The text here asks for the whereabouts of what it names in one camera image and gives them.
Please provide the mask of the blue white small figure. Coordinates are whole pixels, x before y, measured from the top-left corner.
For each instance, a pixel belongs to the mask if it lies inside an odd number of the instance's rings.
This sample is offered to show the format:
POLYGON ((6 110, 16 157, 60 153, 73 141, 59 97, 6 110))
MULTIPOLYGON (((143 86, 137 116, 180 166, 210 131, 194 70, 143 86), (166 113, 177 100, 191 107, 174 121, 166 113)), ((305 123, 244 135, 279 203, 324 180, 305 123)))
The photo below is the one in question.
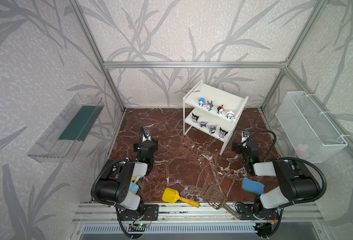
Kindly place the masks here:
POLYGON ((227 120, 231 120, 234 117, 234 115, 235 115, 234 111, 227 111, 225 117, 227 120))

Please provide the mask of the purple caped Kuromi figure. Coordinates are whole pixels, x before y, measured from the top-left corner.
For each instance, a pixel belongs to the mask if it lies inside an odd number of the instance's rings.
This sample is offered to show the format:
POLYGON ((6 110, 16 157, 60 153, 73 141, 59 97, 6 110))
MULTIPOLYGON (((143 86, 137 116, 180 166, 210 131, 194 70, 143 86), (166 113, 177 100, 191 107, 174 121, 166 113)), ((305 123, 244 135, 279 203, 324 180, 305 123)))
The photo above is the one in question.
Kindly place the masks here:
POLYGON ((214 134, 215 131, 216 131, 216 127, 217 125, 211 125, 211 126, 208 126, 208 131, 210 134, 214 134))

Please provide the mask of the red ladybug Doraemon figure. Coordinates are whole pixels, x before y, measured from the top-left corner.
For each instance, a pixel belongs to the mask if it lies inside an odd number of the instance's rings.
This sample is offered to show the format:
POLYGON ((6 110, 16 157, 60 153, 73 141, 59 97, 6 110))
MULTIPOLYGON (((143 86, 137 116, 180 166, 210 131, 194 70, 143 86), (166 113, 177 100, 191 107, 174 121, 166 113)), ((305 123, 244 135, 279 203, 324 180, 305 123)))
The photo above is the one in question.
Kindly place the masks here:
POLYGON ((223 111, 224 111, 223 105, 217 107, 217 114, 218 114, 219 116, 222 115, 223 111))

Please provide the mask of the dark purple small figure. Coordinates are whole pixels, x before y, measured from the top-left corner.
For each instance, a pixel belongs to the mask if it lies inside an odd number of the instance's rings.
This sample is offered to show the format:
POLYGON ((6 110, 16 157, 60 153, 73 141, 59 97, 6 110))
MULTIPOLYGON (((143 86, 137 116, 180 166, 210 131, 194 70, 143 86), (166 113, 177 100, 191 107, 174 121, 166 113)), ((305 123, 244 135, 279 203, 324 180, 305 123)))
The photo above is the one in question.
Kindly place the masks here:
POLYGON ((207 126, 207 122, 199 122, 201 128, 205 128, 207 126))

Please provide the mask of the grey suit Doraemon figure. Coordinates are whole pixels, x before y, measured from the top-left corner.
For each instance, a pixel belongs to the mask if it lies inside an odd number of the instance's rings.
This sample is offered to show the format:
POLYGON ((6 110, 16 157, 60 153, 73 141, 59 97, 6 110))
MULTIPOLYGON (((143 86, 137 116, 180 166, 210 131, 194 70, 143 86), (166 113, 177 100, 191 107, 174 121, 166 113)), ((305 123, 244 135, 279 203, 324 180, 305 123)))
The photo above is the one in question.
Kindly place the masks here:
POLYGON ((212 110, 212 108, 213 108, 213 102, 212 102, 212 101, 207 102, 207 104, 206 104, 206 110, 207 110, 208 112, 210 112, 210 111, 212 110))

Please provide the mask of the black purple Kuromi figure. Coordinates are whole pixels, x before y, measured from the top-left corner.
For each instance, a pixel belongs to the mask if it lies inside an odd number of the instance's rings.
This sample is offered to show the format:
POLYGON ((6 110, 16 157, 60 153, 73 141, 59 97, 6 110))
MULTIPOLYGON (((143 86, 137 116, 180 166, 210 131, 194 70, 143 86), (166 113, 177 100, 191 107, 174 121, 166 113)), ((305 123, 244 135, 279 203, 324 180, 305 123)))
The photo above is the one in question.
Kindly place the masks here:
POLYGON ((193 123, 197 123, 199 119, 199 116, 195 115, 195 114, 191 114, 191 120, 193 123))

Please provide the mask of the blue Doraemon figure pair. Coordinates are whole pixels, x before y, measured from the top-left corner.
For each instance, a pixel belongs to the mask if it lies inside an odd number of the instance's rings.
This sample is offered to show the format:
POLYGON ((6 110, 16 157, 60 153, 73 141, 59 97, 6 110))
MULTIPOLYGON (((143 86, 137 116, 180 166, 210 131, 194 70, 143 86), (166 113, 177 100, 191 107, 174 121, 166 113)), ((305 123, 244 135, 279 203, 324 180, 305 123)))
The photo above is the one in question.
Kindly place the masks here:
POLYGON ((198 99, 198 106, 202 108, 205 105, 205 102, 206 101, 204 98, 199 98, 198 99))

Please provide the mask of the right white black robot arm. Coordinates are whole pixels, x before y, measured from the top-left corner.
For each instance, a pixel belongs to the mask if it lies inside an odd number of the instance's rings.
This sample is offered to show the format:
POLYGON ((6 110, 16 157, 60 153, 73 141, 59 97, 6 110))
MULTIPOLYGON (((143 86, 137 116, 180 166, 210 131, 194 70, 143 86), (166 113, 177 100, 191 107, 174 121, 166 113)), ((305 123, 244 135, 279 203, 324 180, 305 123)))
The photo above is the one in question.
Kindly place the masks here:
POLYGON ((231 150, 242 156, 246 172, 251 176, 275 177, 278 181, 278 186, 267 193, 264 192, 264 187, 258 186, 259 182, 252 184, 251 180, 243 181, 243 189, 258 193, 251 208, 255 215, 313 202, 326 192, 324 174, 308 161, 281 157, 261 162, 259 145, 254 141, 234 142, 231 150))

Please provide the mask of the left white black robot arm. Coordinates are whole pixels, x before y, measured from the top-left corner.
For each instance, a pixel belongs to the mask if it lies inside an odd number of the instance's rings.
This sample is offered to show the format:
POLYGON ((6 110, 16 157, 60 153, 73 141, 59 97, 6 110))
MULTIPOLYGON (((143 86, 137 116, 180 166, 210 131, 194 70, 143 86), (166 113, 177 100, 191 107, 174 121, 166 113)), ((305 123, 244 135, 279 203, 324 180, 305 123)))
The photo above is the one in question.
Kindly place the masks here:
POLYGON ((134 144, 135 160, 108 160, 91 188, 92 198, 101 204, 120 210, 144 212, 144 202, 130 190, 131 179, 148 176, 154 165, 158 141, 145 140, 134 144))

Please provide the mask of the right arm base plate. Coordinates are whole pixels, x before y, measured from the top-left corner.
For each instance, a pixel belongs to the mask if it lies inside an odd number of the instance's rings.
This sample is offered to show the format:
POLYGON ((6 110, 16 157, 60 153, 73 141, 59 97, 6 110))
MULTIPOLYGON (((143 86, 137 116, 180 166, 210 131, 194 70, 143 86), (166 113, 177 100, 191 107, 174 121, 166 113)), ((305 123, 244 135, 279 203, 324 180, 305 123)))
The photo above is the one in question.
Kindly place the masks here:
POLYGON ((235 203, 235 210, 240 214, 241 220, 276 221, 280 214, 277 209, 264 209, 254 204, 235 203))

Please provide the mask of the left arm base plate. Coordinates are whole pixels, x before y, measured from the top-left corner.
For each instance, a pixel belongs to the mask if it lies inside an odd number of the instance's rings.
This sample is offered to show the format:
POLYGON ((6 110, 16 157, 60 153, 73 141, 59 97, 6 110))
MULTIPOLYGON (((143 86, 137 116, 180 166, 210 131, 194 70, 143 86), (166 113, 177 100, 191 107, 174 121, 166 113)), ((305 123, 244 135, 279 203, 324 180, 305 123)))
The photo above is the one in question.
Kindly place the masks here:
POLYGON ((121 221, 157 221, 159 215, 159 205, 144 204, 140 205, 137 210, 119 210, 121 221))

